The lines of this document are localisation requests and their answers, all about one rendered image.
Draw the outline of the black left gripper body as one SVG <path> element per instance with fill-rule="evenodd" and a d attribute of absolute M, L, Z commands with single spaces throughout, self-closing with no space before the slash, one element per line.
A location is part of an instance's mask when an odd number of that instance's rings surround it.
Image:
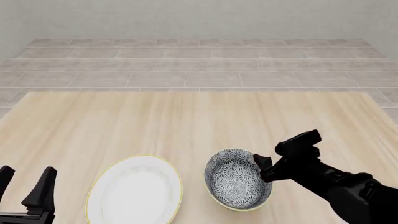
<path fill-rule="evenodd" d="M 0 224 L 52 224 L 55 211 L 0 212 Z"/>

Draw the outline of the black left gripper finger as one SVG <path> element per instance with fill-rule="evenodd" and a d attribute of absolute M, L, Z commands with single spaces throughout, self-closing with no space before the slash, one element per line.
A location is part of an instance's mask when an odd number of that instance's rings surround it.
<path fill-rule="evenodd" d="M 53 167 L 46 167 L 33 190 L 22 201 L 28 215 L 41 215 L 44 212 L 55 213 L 54 188 L 57 170 Z"/>
<path fill-rule="evenodd" d="M 4 195 L 7 186 L 14 176 L 15 170 L 9 166 L 3 166 L 0 168 L 0 199 Z"/>

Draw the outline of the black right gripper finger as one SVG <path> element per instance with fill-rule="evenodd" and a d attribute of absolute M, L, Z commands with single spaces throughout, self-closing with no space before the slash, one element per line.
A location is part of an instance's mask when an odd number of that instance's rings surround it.
<path fill-rule="evenodd" d="M 264 182 L 274 182 L 281 179 L 281 175 L 273 168 L 272 158 L 253 154 L 253 159 L 260 169 L 260 177 Z"/>

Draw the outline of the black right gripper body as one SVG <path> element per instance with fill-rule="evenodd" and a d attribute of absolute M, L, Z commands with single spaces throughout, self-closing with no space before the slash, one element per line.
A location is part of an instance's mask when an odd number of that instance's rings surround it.
<path fill-rule="evenodd" d="M 300 180 L 325 182 L 320 151 L 276 152 L 282 156 L 274 165 L 272 180 Z"/>

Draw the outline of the black white patterned bowl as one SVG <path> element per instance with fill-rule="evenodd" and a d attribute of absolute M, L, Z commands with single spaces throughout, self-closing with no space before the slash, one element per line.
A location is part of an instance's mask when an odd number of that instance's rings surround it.
<path fill-rule="evenodd" d="M 224 149 L 211 156 L 204 178 L 211 197 L 238 212 L 258 209 L 272 192 L 272 183 L 261 179 L 253 153 L 243 149 Z"/>

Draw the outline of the white plate with yellow rim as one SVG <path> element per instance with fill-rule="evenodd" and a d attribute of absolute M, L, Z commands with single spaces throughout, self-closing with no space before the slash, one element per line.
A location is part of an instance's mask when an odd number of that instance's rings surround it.
<path fill-rule="evenodd" d="M 87 224 L 171 224 L 183 198 L 180 174 L 168 160 L 138 154 L 107 168 L 88 193 Z"/>

